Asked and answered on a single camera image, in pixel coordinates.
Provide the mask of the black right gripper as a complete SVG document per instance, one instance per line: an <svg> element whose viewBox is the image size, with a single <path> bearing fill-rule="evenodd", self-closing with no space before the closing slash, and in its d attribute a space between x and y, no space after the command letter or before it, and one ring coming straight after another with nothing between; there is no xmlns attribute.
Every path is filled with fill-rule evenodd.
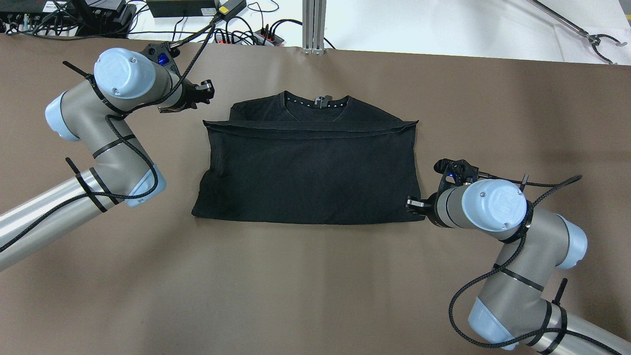
<svg viewBox="0 0 631 355"><path fill-rule="evenodd" d="M463 159L440 159L433 165L433 170L442 175L437 191L425 200L410 195L406 196L405 210L415 215L428 217L433 225L447 227L448 225L439 216L439 196L448 189L476 182L479 178L479 168Z"/></svg>

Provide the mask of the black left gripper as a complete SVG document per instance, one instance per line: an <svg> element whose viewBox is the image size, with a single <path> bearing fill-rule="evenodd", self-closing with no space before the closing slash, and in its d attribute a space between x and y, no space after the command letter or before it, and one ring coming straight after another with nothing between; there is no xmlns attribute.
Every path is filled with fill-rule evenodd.
<svg viewBox="0 0 631 355"><path fill-rule="evenodd" d="M171 93L181 79L180 70L175 63L175 57L179 54L178 49L171 50L165 42L149 43L141 54L160 65L171 76L171 83L167 86L167 91L165 92L165 94L170 94L170 96L158 104L160 113L176 113L188 109L196 109L198 104L211 103L215 95L211 79L205 79L196 85L184 79L175 92Z"/></svg>

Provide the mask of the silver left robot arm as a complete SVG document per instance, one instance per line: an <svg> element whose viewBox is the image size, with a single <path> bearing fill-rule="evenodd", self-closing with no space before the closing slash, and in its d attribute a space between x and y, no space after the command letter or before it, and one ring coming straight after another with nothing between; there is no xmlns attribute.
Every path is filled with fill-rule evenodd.
<svg viewBox="0 0 631 355"><path fill-rule="evenodd" d="M191 83L176 66L181 44L108 49L92 73L69 65L83 81L54 99L45 119L63 139L83 143L94 165L80 171L68 159L70 179L2 214L2 270L122 202L134 207L165 189L164 176L125 119L144 107L171 113L210 103L211 80Z"/></svg>

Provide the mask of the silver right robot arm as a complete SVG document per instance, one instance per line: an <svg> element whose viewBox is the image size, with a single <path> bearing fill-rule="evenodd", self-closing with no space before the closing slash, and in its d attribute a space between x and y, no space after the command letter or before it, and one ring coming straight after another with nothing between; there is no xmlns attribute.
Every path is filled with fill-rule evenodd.
<svg viewBox="0 0 631 355"><path fill-rule="evenodd" d="M584 258L585 232L558 213L540 207L559 189L581 179L546 184L533 201L524 194L534 182L502 179L466 160L441 159L442 177L427 199L408 196L407 211L440 228L480 231L503 244L491 269L451 298L448 318L463 340L479 348L511 351L517 345L541 355L628 355L630 343L568 312L561 305L566 279L552 301L542 294L556 269Z"/></svg>

